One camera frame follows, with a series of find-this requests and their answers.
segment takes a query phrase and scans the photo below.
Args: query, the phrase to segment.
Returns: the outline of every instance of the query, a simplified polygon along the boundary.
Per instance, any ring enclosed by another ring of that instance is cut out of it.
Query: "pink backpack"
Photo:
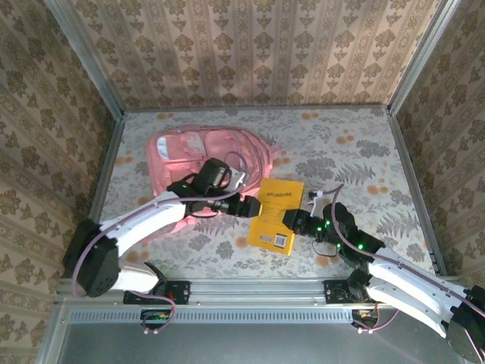
[[[241,171],[240,158],[234,154],[228,155],[231,151],[244,157],[251,174],[241,194],[256,196],[262,179],[270,175],[273,160],[280,153],[279,147],[269,146],[259,136],[237,127],[188,125],[152,137],[147,143],[146,155],[155,197],[173,182],[191,173],[198,173],[209,158],[225,161],[230,167]],[[213,214],[210,209],[205,209],[197,215]],[[192,216],[184,218],[171,232],[196,221],[197,218]]]

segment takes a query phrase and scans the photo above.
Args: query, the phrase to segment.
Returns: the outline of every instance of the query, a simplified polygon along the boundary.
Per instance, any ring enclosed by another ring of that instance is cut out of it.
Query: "patterned wall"
[[[113,120],[42,1],[0,1],[0,363],[35,359]]]
[[[439,0],[66,0],[125,108],[387,103]]]
[[[461,2],[399,120],[451,274],[485,286],[485,2]]]

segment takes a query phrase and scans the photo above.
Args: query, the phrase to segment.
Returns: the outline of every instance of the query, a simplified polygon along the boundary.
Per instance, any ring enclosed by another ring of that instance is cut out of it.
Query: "fabric surface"
[[[485,287],[485,3],[460,2],[398,117],[449,274]]]
[[[384,109],[128,113],[124,120],[102,221],[153,199],[146,142],[155,134],[194,123],[244,127],[281,147],[270,176],[305,183],[304,209],[311,209],[309,190],[331,190],[343,182],[339,201],[355,214],[357,225],[432,271]],[[322,202],[318,215],[329,202]],[[150,261],[170,278],[345,277],[351,272],[338,257],[317,256],[308,238],[296,237],[291,256],[249,246],[250,223],[227,215],[200,220],[136,244],[123,259]],[[333,253],[323,243],[315,248]]]
[[[439,0],[66,0],[127,109],[387,104]]]
[[[42,1],[0,1],[0,363],[33,362],[114,122]]]

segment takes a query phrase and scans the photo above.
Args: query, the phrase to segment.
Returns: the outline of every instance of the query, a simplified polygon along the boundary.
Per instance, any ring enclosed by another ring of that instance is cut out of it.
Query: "book cover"
[[[299,209],[305,185],[292,180],[265,178],[258,200],[261,214],[251,221],[248,243],[289,256],[295,234],[283,224],[286,210]]]

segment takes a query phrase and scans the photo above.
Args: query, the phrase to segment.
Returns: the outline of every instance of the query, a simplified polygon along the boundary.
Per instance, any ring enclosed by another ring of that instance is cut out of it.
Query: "robotic arm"
[[[485,360],[483,288],[466,290],[406,261],[359,230],[342,203],[335,204],[334,215],[332,204],[325,206],[323,216],[288,210],[283,223],[296,234],[335,245],[340,257],[355,269],[347,279],[349,297],[344,299],[387,303],[431,327],[470,362]]]
[[[245,177],[246,172],[210,158],[198,174],[171,184],[159,197],[125,215],[100,224],[81,221],[64,256],[64,274],[89,297],[109,290],[156,293],[166,281],[163,274],[152,265],[121,262],[120,257],[144,237],[205,208],[244,218],[258,216],[261,203],[253,196],[241,199],[238,192]]]

